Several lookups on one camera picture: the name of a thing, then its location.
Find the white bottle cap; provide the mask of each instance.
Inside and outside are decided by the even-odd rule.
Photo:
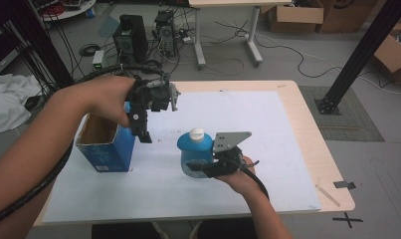
[[[204,130],[200,127],[194,127],[190,131],[190,139],[194,142],[200,142],[204,138]]]

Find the white paper sheet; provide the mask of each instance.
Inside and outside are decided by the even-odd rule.
[[[192,127],[251,131],[239,144],[281,213],[320,209],[282,102],[276,92],[184,93],[178,111],[148,113],[152,144],[136,141],[130,172],[98,173],[75,148],[59,175],[44,222],[231,216],[249,213],[239,194],[214,178],[180,167],[176,141]]]

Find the computer equipment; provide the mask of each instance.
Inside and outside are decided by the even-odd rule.
[[[176,7],[190,7],[188,0],[164,0],[163,4]]]
[[[143,18],[137,15],[119,16],[120,24],[113,41],[121,63],[143,63],[148,50]]]
[[[173,11],[158,11],[154,22],[156,23],[156,34],[159,40],[158,48],[160,53],[164,57],[174,57],[177,46]]]

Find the hand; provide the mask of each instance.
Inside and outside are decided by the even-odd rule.
[[[83,102],[84,114],[92,113],[128,127],[129,119],[124,111],[123,103],[134,82],[134,79],[127,77],[102,76],[62,89],[57,92],[57,95]]]
[[[253,163],[249,157],[243,156],[243,158],[247,164]],[[249,167],[249,170],[255,173],[254,167]],[[243,196],[256,191],[261,191],[259,185],[243,171],[237,171],[229,175],[219,176],[216,177],[216,179],[228,183],[234,191],[242,194]]]

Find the cardboard box on floor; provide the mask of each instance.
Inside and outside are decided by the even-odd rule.
[[[320,3],[324,21],[316,27],[318,33],[352,33],[361,28],[377,0],[320,0]]]
[[[401,83],[401,43],[393,36],[401,31],[401,24],[397,24],[379,49],[374,53],[375,62],[381,73],[390,81]]]
[[[135,137],[116,122],[88,115],[77,148],[98,172],[128,171]]]
[[[318,0],[309,1],[311,7],[275,6],[266,19],[271,32],[313,33],[316,24],[323,22],[323,6]]]

